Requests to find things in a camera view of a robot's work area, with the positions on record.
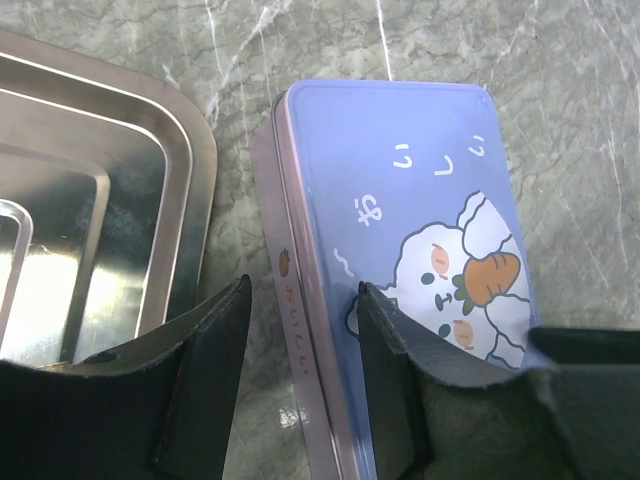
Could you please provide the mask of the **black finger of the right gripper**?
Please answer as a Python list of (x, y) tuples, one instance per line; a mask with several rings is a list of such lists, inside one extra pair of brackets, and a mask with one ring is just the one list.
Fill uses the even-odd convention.
[(639, 332), (634, 330), (534, 327), (528, 333), (544, 365), (639, 367)]

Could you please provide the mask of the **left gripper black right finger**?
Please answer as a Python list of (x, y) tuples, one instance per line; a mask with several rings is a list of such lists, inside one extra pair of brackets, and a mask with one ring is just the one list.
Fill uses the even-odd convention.
[(357, 318), (384, 479), (635, 479), (639, 367), (511, 372), (361, 283)]

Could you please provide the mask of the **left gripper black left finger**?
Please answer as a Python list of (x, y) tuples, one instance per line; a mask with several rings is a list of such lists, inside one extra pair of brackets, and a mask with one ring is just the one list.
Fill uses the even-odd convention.
[(219, 479), (251, 317), (248, 276), (77, 364), (1, 364), (5, 479)]

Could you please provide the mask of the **metal tin lid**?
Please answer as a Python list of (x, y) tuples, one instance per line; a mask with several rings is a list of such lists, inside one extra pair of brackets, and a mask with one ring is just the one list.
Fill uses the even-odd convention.
[(509, 370), (534, 362), (526, 333), (538, 318), (496, 109), (475, 85), (302, 80), (276, 118), (337, 474), (377, 479), (360, 282), (470, 355)]

